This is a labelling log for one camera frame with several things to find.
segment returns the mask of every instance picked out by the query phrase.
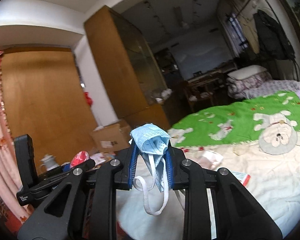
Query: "pillow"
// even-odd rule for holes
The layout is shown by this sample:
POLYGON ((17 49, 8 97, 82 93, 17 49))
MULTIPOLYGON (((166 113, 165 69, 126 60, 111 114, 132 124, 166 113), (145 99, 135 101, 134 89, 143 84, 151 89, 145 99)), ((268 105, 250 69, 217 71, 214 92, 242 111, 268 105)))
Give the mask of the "pillow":
POLYGON ((265 81, 268 81, 270 79, 272 79, 272 77, 268 71, 257 73, 242 80, 228 77, 228 95, 232 98, 237 98, 236 96, 242 93, 244 90, 257 88, 260 85, 262 85, 265 81))
POLYGON ((261 73, 263 71, 266 71, 267 69, 259 66, 259 65, 251 65, 249 67, 244 67, 235 71, 232 71, 228 74, 229 77, 236 79, 236 80, 242 80, 246 79, 248 77, 251 77, 255 74, 261 73))

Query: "glass cabinet door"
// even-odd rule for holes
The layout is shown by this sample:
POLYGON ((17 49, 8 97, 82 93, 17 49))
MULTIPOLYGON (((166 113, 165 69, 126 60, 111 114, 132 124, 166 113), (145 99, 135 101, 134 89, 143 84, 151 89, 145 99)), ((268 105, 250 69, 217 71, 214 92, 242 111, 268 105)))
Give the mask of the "glass cabinet door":
POLYGON ((167 88, 152 52, 142 33, 124 18, 111 12, 121 40, 136 73, 140 88, 149 105, 161 98, 161 92, 167 88))

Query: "cardboard box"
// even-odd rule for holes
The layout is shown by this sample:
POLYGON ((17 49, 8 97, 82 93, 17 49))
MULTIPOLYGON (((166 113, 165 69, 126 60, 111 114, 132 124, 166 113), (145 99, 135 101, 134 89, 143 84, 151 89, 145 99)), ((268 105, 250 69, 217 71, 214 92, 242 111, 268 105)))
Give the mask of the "cardboard box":
POLYGON ((105 126, 90 133, 100 152, 115 152, 129 148, 131 127, 125 120, 105 126))

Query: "green blanket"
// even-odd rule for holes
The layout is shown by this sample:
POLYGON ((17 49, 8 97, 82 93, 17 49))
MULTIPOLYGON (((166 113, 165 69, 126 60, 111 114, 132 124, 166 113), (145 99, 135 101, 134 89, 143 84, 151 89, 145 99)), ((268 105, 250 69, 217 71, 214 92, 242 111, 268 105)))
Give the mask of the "green blanket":
POLYGON ((262 124, 263 120, 253 120, 254 114, 273 115, 283 110, 291 112, 286 117, 290 121, 297 122, 294 127, 295 131, 300 130, 300 99, 294 92, 280 91, 267 97, 201 110, 173 125, 174 129, 193 128, 193 131, 183 135, 185 139, 177 143, 176 147, 232 144, 257 140, 262 129, 254 130, 254 127, 262 124))

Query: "white jug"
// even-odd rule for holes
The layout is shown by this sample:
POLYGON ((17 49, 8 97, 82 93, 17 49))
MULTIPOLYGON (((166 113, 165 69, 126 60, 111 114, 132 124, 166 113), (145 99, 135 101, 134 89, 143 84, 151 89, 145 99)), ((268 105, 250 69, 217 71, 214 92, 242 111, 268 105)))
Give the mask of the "white jug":
POLYGON ((45 166, 47 171, 50 171, 56 167, 59 167, 60 165, 58 163, 56 163, 56 161, 54 160, 54 156, 52 155, 45 155, 41 161, 43 162, 40 167, 45 166))

